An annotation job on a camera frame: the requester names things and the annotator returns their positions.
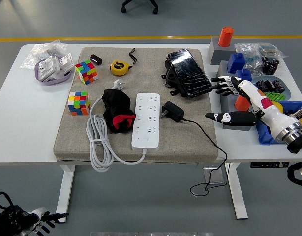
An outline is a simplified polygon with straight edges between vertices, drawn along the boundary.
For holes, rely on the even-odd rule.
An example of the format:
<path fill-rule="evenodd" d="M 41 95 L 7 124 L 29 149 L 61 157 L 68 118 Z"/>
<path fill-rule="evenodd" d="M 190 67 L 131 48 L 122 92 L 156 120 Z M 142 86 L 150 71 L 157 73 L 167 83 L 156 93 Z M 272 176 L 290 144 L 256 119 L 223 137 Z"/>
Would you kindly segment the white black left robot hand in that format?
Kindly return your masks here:
<path fill-rule="evenodd" d="M 30 213 L 30 216 L 35 217 L 35 222 L 29 227 L 29 234 L 35 233 L 38 236 L 45 236 L 50 233 L 50 229 L 44 223 L 54 229 L 56 227 L 55 224 L 60 224 L 60 220 L 65 219 L 68 215 L 68 212 L 51 214 L 45 208 L 38 208 Z"/>

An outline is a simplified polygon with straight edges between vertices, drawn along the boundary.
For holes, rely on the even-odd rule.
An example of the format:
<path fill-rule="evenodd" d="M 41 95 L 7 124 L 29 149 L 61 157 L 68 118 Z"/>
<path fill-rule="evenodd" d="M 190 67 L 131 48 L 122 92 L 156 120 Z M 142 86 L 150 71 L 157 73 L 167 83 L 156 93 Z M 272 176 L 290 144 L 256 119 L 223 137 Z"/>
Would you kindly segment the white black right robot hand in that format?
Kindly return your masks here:
<path fill-rule="evenodd" d="M 272 137 L 279 142 L 296 139 L 302 135 L 300 122 L 282 113 L 251 81 L 235 76 L 220 76 L 211 79 L 212 88 L 222 96 L 241 95 L 252 106 L 252 112 L 207 113 L 206 117 L 228 126 L 251 126 L 258 120 L 270 128 Z"/>

